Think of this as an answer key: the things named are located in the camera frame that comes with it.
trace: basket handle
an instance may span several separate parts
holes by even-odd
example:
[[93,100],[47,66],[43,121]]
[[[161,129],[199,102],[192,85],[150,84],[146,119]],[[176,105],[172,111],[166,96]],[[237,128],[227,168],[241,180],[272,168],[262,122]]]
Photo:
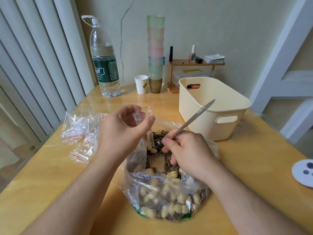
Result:
[[217,124],[228,124],[234,123],[239,120],[239,115],[222,115],[215,119],[215,123]]

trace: hand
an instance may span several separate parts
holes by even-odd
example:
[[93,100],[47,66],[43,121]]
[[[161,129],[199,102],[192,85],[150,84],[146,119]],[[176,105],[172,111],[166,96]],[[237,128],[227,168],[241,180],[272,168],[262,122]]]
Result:
[[170,139],[176,131],[170,131],[162,139],[162,151],[172,152],[172,165],[178,163],[186,173],[205,182],[205,172],[212,164],[219,163],[218,160],[201,134],[184,130],[174,140]]
[[136,149],[140,139],[151,129],[155,117],[149,116],[136,125],[133,113],[141,107],[125,105],[110,114],[100,126],[100,138],[97,156],[105,163],[119,166]]

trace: stacked cups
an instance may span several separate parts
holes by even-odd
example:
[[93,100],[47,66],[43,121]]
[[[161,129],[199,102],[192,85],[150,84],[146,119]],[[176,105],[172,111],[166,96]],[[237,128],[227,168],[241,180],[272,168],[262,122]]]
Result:
[[165,16],[147,16],[149,85],[152,93],[162,86]]

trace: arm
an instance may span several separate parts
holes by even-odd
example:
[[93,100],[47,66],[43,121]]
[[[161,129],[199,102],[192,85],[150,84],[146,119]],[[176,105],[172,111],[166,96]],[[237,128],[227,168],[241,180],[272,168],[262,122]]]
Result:
[[213,155],[201,134],[184,131],[162,140],[162,151],[171,150],[171,164],[178,162],[188,174],[206,183],[221,202],[240,235],[245,234],[307,234],[260,196],[248,188]]
[[136,126],[132,113],[139,108],[123,106],[104,120],[95,158],[22,235],[89,234],[116,169],[154,123],[148,117]]

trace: basket handle hole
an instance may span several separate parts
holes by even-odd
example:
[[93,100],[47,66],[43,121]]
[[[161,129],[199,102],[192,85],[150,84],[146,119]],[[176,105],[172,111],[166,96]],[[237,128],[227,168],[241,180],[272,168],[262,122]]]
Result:
[[238,119],[237,115],[233,116],[222,116],[216,120],[218,124],[225,124],[225,123],[234,123]]
[[199,89],[201,87],[200,84],[189,84],[187,85],[187,90]]

